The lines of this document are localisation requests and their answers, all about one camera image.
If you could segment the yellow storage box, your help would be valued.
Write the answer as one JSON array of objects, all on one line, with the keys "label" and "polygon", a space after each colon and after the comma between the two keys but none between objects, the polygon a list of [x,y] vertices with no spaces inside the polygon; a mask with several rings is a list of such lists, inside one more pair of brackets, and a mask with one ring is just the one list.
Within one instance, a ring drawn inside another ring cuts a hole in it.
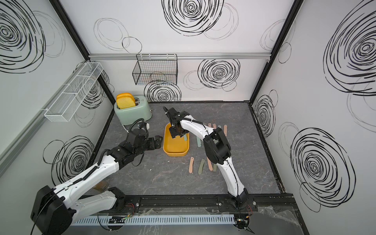
[{"label": "yellow storage box", "polygon": [[172,138],[169,132],[171,124],[168,123],[164,129],[164,143],[163,150],[170,157],[182,157],[185,156],[190,148],[190,134],[187,133],[187,141],[184,141],[184,137]]}]

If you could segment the dark grey green knife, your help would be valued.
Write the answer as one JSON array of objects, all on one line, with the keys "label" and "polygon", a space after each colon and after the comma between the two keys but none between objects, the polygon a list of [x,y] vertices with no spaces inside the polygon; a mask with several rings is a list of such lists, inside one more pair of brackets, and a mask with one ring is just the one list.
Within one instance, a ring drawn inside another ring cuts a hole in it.
[{"label": "dark grey green knife", "polygon": [[199,165],[199,169],[198,169],[198,174],[201,175],[202,172],[203,172],[203,168],[204,168],[204,165],[205,165],[205,160],[202,159],[201,162],[200,162],[200,165]]}]

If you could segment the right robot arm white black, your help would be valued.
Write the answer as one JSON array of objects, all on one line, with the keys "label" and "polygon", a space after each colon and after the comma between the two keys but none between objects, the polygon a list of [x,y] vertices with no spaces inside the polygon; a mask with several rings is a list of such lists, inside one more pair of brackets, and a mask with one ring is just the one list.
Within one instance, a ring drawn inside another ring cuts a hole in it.
[{"label": "right robot arm white black", "polygon": [[235,208],[240,208],[248,199],[248,191],[241,182],[231,155],[231,146],[221,128],[211,128],[194,119],[186,112],[172,114],[165,111],[173,138],[192,133],[203,141],[207,158],[216,165],[227,185],[227,191],[232,197]]}]

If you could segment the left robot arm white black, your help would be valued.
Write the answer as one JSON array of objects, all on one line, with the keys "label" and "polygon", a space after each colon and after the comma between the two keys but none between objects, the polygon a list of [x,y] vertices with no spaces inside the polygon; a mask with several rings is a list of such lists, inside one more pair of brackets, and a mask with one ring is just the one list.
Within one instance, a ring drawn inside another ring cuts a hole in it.
[{"label": "left robot arm white black", "polygon": [[105,149],[99,161],[77,176],[53,188],[41,188],[31,212],[33,227],[43,235],[60,235],[73,223],[100,211],[113,209],[124,198],[113,187],[95,196],[83,195],[97,183],[116,173],[146,151],[160,149],[163,137],[150,137],[147,124],[140,118],[131,124],[126,140],[112,149]]}]

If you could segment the mint green toaster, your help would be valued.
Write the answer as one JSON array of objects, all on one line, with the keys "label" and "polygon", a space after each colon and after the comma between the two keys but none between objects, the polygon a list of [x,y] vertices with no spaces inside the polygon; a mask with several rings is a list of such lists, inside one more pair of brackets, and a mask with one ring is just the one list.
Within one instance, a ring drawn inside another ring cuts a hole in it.
[{"label": "mint green toaster", "polygon": [[152,118],[152,110],[148,99],[144,96],[135,96],[136,106],[119,109],[117,103],[114,104],[114,111],[122,125],[131,125],[139,118],[149,120]]}]

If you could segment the yellow toast slice front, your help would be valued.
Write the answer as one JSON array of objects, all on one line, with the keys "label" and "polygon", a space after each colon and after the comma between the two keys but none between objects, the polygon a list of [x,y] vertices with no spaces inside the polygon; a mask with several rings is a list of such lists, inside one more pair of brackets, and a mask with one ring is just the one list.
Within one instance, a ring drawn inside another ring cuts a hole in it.
[{"label": "yellow toast slice front", "polygon": [[123,96],[117,98],[117,107],[119,109],[126,109],[136,106],[136,101],[132,96]]}]

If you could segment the yellow toast slice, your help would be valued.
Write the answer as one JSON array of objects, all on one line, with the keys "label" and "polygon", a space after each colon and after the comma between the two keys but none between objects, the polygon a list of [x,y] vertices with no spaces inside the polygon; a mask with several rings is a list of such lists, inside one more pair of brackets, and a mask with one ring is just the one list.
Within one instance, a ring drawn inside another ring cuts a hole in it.
[{"label": "yellow toast slice", "polygon": [[130,93],[121,93],[117,95],[117,99],[123,98],[123,97],[129,97],[131,99],[134,99],[133,95]]},{"label": "yellow toast slice", "polygon": [[119,109],[126,109],[136,106],[136,101],[132,96],[123,96],[117,98],[117,107]]}]

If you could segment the yellow toast slice rear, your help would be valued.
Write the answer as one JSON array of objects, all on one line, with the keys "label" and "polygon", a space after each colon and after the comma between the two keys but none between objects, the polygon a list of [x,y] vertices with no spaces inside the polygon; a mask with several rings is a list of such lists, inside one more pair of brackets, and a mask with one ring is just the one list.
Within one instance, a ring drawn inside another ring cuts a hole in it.
[{"label": "yellow toast slice rear", "polygon": [[129,97],[131,99],[134,99],[133,95],[130,93],[121,93],[117,95],[117,99],[123,98],[123,97]]}]

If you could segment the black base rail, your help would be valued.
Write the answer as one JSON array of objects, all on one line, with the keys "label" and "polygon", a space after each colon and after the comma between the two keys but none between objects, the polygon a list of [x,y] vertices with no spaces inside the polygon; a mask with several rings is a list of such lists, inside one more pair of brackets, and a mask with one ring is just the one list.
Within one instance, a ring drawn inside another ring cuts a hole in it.
[{"label": "black base rail", "polygon": [[[295,204],[292,194],[249,194],[240,211],[246,208],[257,211],[258,207],[290,206]],[[147,208],[207,208],[219,212],[238,212],[235,201],[229,194],[191,194],[191,195],[126,195],[112,209],[100,209],[101,213],[137,213]]]}]

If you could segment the white mesh wall shelf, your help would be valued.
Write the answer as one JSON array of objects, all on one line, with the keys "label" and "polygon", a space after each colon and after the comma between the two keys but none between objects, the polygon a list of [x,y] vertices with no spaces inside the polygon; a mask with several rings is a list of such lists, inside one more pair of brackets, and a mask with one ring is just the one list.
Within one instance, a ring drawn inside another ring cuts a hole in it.
[{"label": "white mesh wall shelf", "polygon": [[103,72],[99,62],[78,66],[44,116],[51,122],[69,122]]}]

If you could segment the aluminium wall rail back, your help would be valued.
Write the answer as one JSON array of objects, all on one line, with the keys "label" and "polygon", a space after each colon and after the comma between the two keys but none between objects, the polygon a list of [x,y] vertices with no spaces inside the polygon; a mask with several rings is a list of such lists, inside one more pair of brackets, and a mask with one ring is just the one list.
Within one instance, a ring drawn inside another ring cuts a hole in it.
[{"label": "aluminium wall rail back", "polygon": [[180,53],[99,53],[90,54],[89,58],[94,61],[107,60],[204,60],[204,59],[264,59],[269,60],[267,52],[180,52]]}]

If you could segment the aluminium wall rail left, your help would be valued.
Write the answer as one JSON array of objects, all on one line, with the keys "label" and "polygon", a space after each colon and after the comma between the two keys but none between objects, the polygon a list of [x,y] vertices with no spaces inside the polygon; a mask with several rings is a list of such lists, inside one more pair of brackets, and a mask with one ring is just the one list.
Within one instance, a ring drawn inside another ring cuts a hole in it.
[{"label": "aluminium wall rail left", "polygon": [[57,101],[59,96],[63,93],[64,89],[73,80],[74,75],[79,72],[89,60],[84,60],[80,62],[73,73],[68,77],[68,79],[59,87],[59,89],[53,94],[53,96],[48,100],[48,102],[36,113],[36,115],[31,119],[31,121],[22,129],[22,131],[17,135],[17,137],[10,143],[10,145],[1,153],[1,177],[13,164],[19,154],[28,145],[31,139],[39,131],[39,129],[46,122],[44,113],[52,106],[52,104]]}]

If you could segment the black corner frame post left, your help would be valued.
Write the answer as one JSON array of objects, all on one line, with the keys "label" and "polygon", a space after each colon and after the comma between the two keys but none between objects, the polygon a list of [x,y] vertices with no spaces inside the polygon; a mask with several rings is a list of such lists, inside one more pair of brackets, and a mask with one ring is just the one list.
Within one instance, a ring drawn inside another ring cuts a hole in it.
[{"label": "black corner frame post left", "polygon": [[[73,42],[75,43],[76,47],[78,48],[79,52],[83,56],[85,60],[90,60],[89,58],[89,51],[87,50],[86,46],[84,45],[83,41],[81,40],[77,30],[75,29],[73,23],[71,22],[68,14],[66,13],[62,3],[59,0],[49,0],[50,4],[54,8],[55,12],[57,13],[58,17],[60,18],[61,22],[63,23],[65,29],[69,33],[70,37],[72,38]],[[115,103],[115,98],[110,92],[106,82],[104,81],[104,77],[102,75],[98,78],[99,84],[103,91],[105,92],[107,98],[111,102],[112,105]]]}]

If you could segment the black corner frame post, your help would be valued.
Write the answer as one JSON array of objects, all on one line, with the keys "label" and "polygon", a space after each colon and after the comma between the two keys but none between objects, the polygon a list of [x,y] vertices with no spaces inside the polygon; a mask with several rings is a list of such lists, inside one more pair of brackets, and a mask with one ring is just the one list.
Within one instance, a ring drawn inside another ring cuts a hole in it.
[{"label": "black corner frame post", "polygon": [[270,69],[271,69],[271,67],[272,67],[281,47],[282,47],[282,45],[283,45],[283,43],[284,43],[284,40],[287,37],[287,34],[290,31],[290,28],[291,28],[291,26],[292,26],[292,24],[293,24],[293,22],[294,22],[294,20],[297,16],[299,10],[300,10],[303,2],[304,2],[303,0],[295,0],[293,2],[293,5],[292,5],[292,7],[291,7],[291,9],[290,9],[290,11],[287,15],[287,18],[286,18],[286,20],[283,24],[283,27],[282,27],[282,29],[281,29],[278,37],[277,37],[277,41],[276,41],[276,43],[275,43],[275,45],[274,45],[274,47],[271,51],[270,59],[265,64],[265,66],[262,70],[262,73],[261,73],[261,75],[258,79],[258,82],[256,83],[256,86],[254,88],[252,96],[249,100],[250,105],[252,105],[255,102],[256,97],[257,97],[257,95],[258,95],[258,93],[259,93],[259,91],[260,91],[260,89],[261,89],[261,87],[262,87],[262,85],[263,85],[263,83],[264,83],[264,81],[265,81],[265,79],[266,79],[266,77],[267,77],[267,75],[268,75],[268,73],[269,73],[269,71],[270,71]]},{"label": "black corner frame post", "polygon": [[[78,48],[79,52],[83,56],[85,60],[90,60],[89,58],[89,51],[87,50],[86,46],[84,45],[83,41],[81,40],[77,30],[75,29],[73,23],[71,22],[68,14],[66,13],[62,3],[59,0],[49,0],[50,4],[54,8],[55,12],[57,13],[58,17],[60,18],[61,22],[63,23],[65,29],[69,33],[70,37],[72,38],[73,42],[75,43],[76,47]],[[99,84],[103,91],[105,92],[107,98],[111,102],[112,105],[115,103],[115,98],[110,92],[106,82],[104,81],[104,77],[102,75],[98,78]]]}]

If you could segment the black corner frame post right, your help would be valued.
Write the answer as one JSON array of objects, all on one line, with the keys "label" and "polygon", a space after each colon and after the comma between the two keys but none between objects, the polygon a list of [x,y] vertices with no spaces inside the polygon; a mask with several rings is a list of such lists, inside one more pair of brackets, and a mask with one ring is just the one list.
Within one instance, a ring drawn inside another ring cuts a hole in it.
[{"label": "black corner frame post right", "polygon": [[261,89],[261,87],[262,87],[262,85],[263,85],[263,83],[264,83],[264,81],[265,81],[265,79],[266,79],[266,77],[267,77],[267,75],[268,75],[268,73],[269,73],[269,71],[270,71],[270,69],[271,69],[271,67],[272,67],[281,47],[282,47],[282,45],[283,45],[283,43],[284,43],[284,40],[287,37],[287,34],[290,31],[290,28],[291,28],[291,26],[292,26],[292,24],[293,24],[293,22],[294,22],[294,20],[297,16],[299,10],[300,10],[303,2],[304,2],[303,0],[295,0],[293,2],[293,5],[292,5],[292,7],[291,7],[291,9],[290,9],[290,11],[287,15],[287,18],[286,18],[286,20],[283,24],[283,27],[282,27],[282,29],[281,29],[278,37],[277,37],[277,41],[276,41],[276,43],[275,43],[275,45],[274,45],[274,47],[271,51],[270,59],[265,64],[265,66],[262,70],[262,73],[261,73],[261,75],[258,79],[258,82],[256,83],[256,86],[254,88],[252,96],[249,100],[250,105],[252,105],[255,102],[256,97],[257,97],[257,95],[258,95],[258,93],[259,93],[259,91],[260,91],[260,89]]}]

